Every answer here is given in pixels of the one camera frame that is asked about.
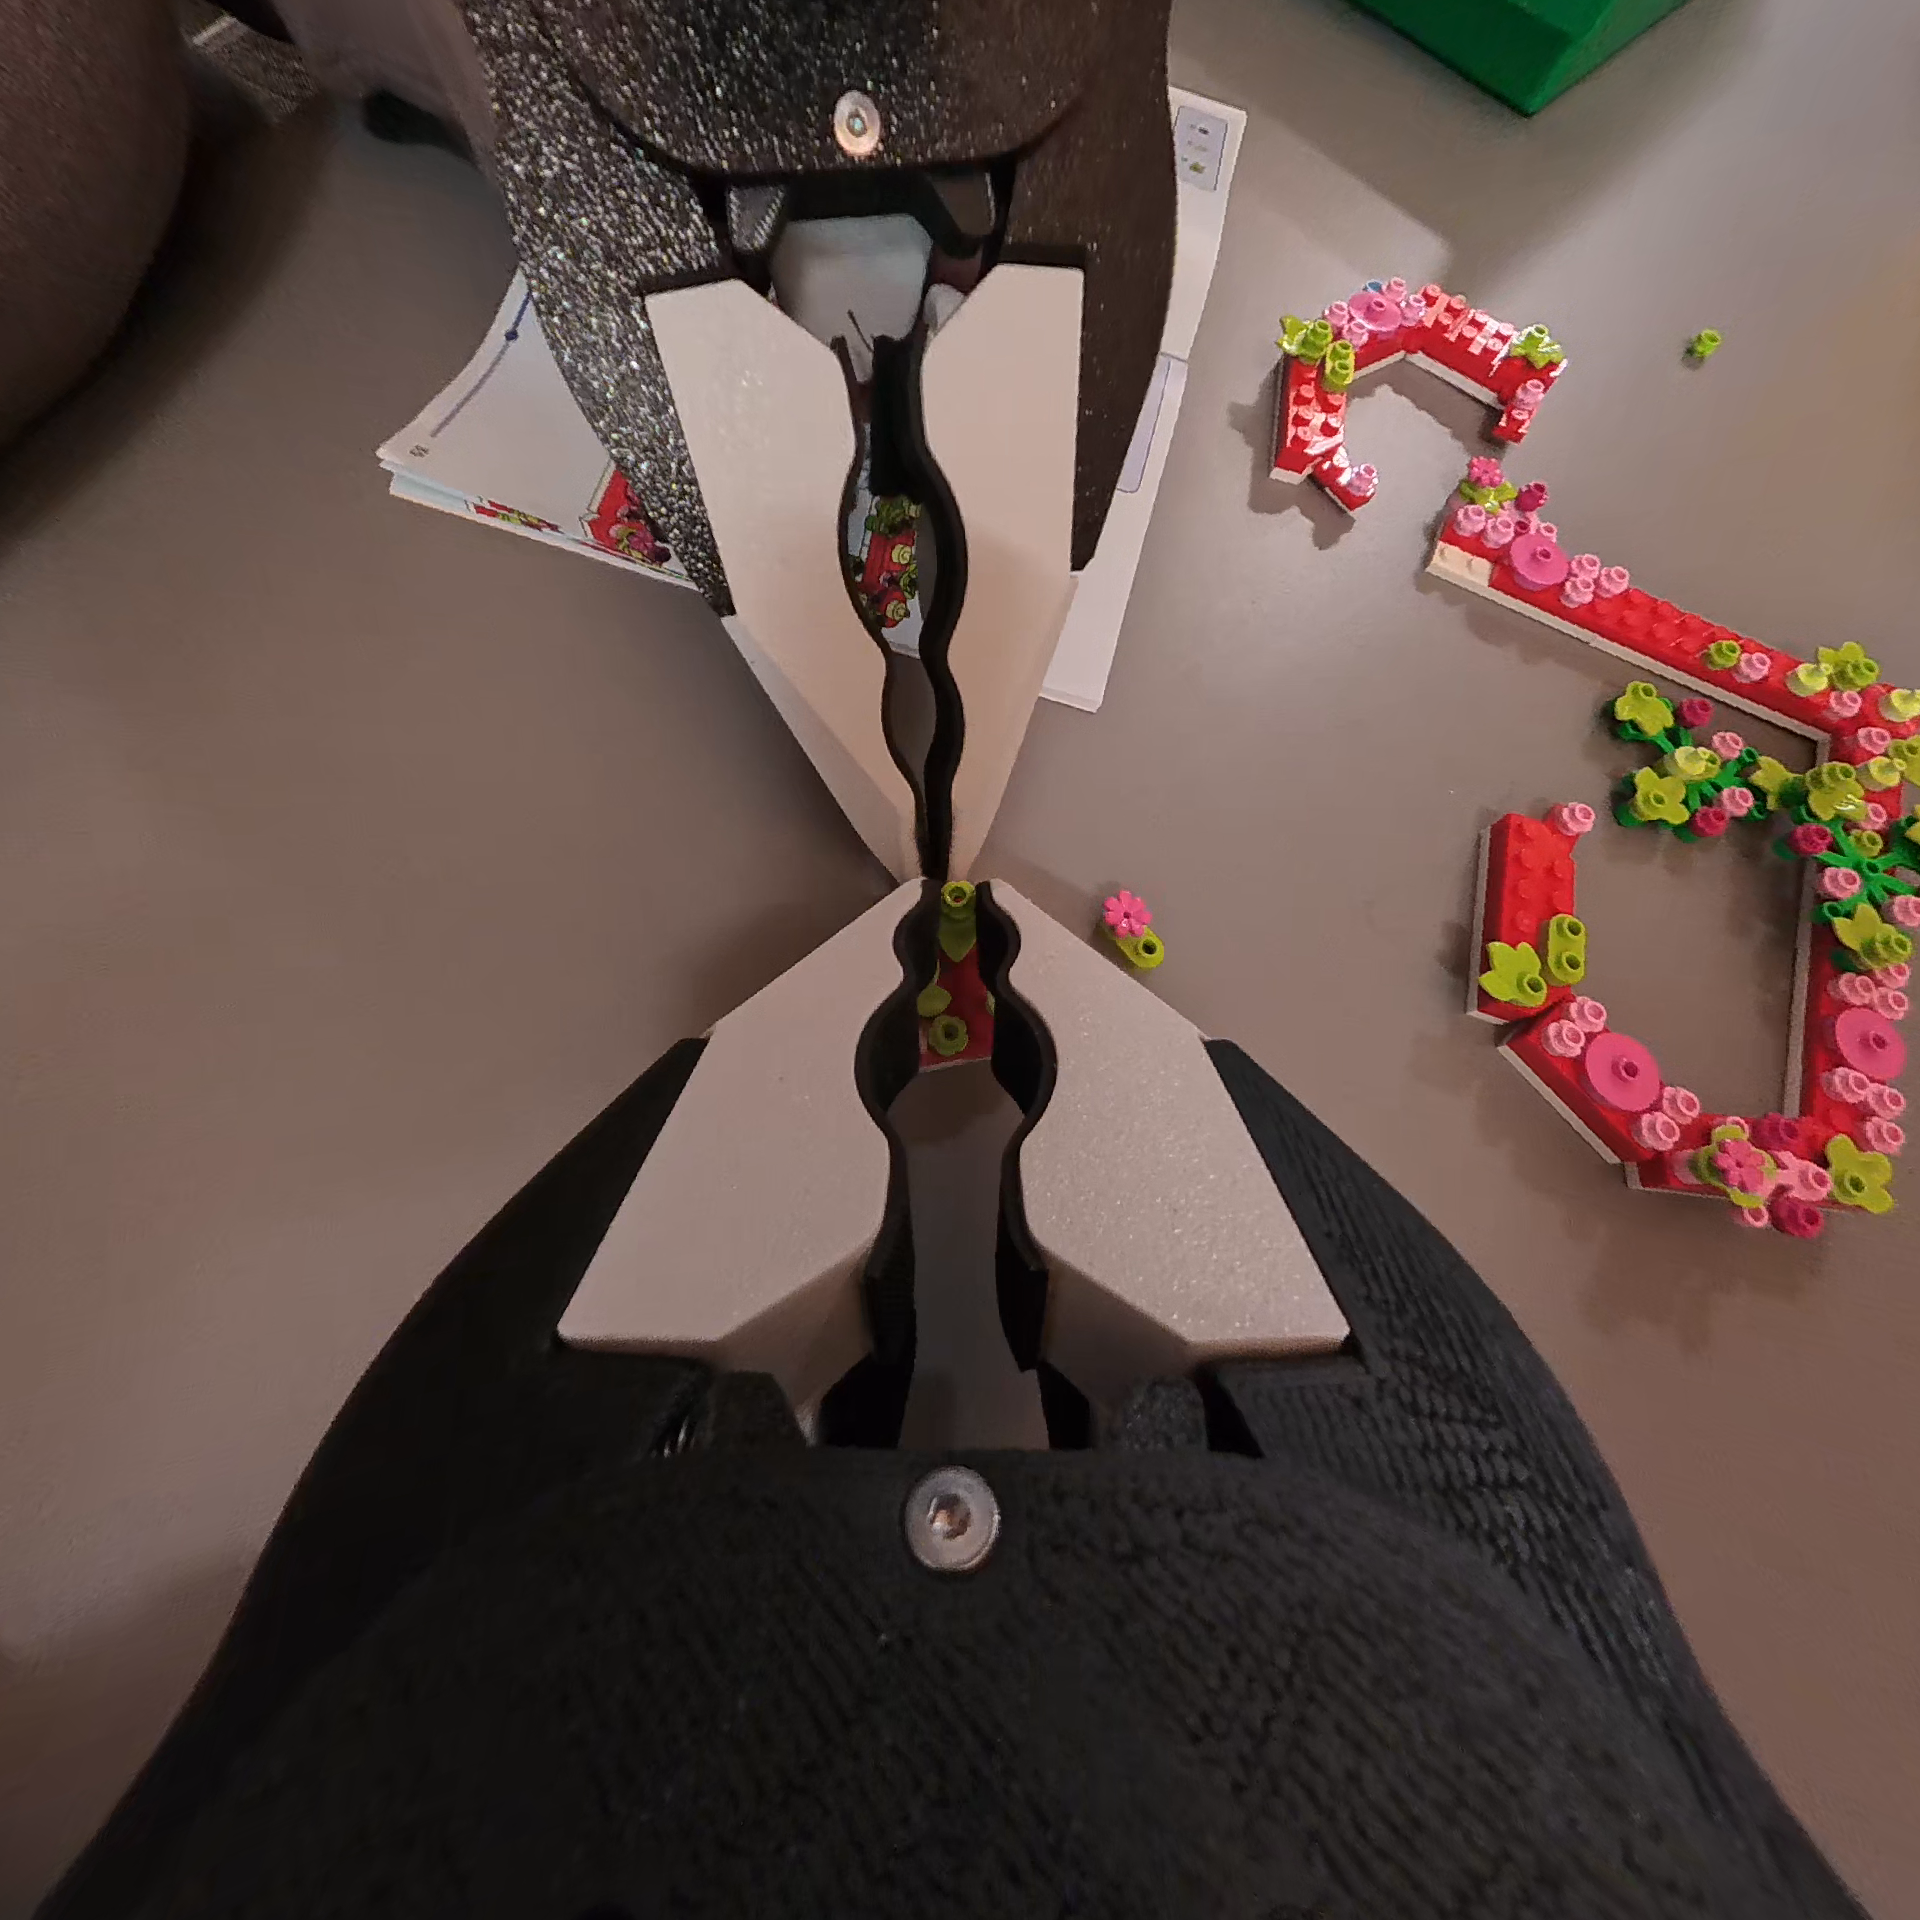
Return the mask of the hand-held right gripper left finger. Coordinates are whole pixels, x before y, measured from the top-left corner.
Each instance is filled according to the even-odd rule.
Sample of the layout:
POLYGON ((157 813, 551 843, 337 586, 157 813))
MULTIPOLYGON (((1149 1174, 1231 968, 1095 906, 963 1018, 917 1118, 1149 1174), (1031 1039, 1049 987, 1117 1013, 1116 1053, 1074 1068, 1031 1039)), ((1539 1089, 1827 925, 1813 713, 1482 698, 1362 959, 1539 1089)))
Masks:
POLYGON ((558 1321, 765 1374, 826 1442, 896 1442, 914 1246, 890 1108, 920 1068, 940 889, 907 880, 719 1020, 558 1321))

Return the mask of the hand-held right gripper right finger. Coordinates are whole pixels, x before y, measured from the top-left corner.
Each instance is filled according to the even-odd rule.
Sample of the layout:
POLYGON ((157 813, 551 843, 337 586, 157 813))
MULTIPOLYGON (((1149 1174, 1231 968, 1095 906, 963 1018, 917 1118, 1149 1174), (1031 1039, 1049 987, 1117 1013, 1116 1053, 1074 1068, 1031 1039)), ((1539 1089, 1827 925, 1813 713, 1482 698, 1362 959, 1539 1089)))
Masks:
POLYGON ((1339 1350, 1348 1318, 1204 1033, 1008 882, 974 906, 990 1066, 1019 1113, 997 1311, 1049 1444, 1088 1445, 1152 1379, 1339 1350))

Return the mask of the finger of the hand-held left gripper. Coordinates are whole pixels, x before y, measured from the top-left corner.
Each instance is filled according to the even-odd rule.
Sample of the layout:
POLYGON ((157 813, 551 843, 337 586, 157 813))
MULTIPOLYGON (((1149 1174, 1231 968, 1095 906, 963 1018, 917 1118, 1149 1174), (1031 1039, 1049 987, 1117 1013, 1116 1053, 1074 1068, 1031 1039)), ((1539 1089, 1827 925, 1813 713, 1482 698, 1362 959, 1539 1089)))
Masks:
POLYGON ((853 832, 914 880, 887 656, 844 568, 856 441, 841 366, 741 279, 651 293, 644 310, 732 594, 726 628, 853 832))
POLYGON ((924 343, 924 441, 957 513, 917 535, 920 643, 952 588, 945 665, 962 739, 948 874, 966 880, 994 826, 1074 597, 1084 276, 1003 262, 924 343))

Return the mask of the red lego segment with string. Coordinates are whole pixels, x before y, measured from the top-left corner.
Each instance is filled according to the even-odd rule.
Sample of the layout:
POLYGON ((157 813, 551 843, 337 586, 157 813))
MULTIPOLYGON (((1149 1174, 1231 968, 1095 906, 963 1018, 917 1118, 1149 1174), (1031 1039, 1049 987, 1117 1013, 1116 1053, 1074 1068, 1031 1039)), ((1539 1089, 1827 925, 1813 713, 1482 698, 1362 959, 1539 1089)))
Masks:
POLYGON ((979 947, 971 941, 960 955, 948 953, 941 939, 933 947, 936 971, 915 998, 920 1068, 990 1062, 995 1000, 979 971, 979 947))

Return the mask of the lego instruction booklet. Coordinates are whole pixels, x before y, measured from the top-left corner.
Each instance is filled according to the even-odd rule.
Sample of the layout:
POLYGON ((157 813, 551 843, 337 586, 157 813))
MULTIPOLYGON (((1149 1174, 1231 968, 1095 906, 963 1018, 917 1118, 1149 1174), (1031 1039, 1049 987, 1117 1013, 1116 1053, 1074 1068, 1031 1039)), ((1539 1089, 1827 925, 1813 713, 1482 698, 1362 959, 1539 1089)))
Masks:
MULTIPOLYGON (((1211 287, 1246 109, 1168 90, 1178 183, 1175 264, 1162 351, 1113 501, 1046 672, 1043 698, 1101 706, 1149 516, 1179 420, 1188 359, 1211 287)), ((377 460, 396 497, 487 522, 638 577, 689 588, 683 561, 616 471, 542 333, 515 274, 467 366, 387 438, 377 460)))

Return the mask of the small red lego flower segment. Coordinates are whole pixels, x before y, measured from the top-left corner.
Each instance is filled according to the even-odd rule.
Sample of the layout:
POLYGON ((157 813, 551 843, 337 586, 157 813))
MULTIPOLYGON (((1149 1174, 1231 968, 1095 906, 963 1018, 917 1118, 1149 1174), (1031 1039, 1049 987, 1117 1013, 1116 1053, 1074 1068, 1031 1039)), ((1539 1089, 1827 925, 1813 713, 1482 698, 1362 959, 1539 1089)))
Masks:
POLYGON ((1286 314, 1275 338, 1270 477, 1313 481, 1355 513, 1380 486, 1377 467, 1348 452, 1345 417, 1362 373, 1412 361, 1489 409, 1491 441, 1524 441, 1568 361, 1543 323, 1518 326, 1438 284, 1369 279, 1316 315, 1286 314))

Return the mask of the green plastic bin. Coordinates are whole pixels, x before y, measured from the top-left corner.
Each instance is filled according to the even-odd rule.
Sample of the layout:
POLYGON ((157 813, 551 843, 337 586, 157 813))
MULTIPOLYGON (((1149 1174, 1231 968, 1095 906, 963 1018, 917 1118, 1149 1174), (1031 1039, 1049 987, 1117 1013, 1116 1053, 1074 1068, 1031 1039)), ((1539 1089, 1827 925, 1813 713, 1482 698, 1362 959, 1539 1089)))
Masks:
POLYGON ((1679 2, 1355 2, 1524 115, 1620 53, 1679 2))

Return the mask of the person's brown clothed body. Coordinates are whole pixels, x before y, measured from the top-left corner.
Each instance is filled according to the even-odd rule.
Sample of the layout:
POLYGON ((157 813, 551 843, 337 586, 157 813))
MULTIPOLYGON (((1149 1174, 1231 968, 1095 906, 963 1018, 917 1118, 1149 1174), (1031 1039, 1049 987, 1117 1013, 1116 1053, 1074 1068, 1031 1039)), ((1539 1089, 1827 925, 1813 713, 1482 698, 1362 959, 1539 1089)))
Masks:
POLYGON ((179 200, 190 96, 165 2, 1 6, 1 439, 123 320, 179 200))

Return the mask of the large red lego flower frame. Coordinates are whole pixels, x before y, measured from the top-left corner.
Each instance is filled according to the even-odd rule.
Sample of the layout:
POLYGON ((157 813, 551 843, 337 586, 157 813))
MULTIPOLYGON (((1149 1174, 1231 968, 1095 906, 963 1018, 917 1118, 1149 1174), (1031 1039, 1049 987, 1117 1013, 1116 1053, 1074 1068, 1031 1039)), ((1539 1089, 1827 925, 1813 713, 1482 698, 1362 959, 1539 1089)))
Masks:
POLYGON ((1643 761, 1618 782, 1625 829, 1705 845, 1771 829, 1800 882, 1779 1112, 1733 1113, 1667 1075, 1588 992, 1576 852, 1596 808, 1505 812, 1483 829, 1473 1018, 1500 1053, 1630 1187, 1710 1197, 1754 1230, 1819 1235, 1837 1212, 1883 1216, 1908 1147, 1915 1028, 1917 693, 1858 643, 1812 657, 1742 635, 1572 551, 1476 460, 1433 541, 1432 573, 1650 669, 1601 707, 1643 761))

